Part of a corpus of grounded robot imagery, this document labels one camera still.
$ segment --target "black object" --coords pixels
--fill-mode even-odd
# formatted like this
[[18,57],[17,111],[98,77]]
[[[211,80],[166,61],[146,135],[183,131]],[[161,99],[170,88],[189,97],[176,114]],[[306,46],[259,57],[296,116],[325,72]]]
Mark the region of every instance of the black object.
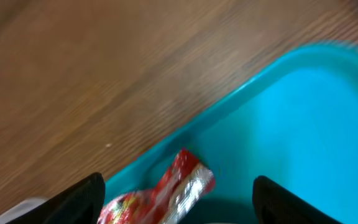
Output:
[[8,224],[96,224],[104,191],[102,175],[91,174]]
[[339,223],[265,176],[254,181],[252,203],[261,224]]

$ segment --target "silver foil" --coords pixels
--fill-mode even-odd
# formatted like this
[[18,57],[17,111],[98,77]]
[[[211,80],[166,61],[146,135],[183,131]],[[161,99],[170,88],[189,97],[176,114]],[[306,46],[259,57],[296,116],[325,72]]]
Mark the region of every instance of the silver foil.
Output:
[[177,224],[190,211],[213,180],[213,173],[202,164],[175,189],[169,201],[169,210],[159,224]]

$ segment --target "wood grain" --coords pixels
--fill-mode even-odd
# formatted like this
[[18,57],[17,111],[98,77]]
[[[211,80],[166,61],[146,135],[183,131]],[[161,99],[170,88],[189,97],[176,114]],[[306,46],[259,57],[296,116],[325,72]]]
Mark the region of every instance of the wood grain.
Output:
[[294,47],[358,44],[358,1],[17,2],[0,18],[0,213],[111,177]]

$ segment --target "red packet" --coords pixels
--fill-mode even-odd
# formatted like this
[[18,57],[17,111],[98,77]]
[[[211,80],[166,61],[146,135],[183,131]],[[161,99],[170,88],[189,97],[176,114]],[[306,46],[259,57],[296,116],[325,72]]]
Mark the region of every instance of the red packet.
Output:
[[181,150],[154,189],[118,196],[102,209],[98,224],[176,224],[214,186],[213,173]]

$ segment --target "blue plastic container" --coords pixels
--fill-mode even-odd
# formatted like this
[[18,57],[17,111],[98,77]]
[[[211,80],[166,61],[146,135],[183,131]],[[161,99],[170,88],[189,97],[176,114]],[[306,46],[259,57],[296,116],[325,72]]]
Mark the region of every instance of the blue plastic container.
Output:
[[109,179],[106,201],[153,187],[182,147],[216,176],[184,223],[255,223],[259,175],[358,223],[358,49],[311,45],[279,58]]

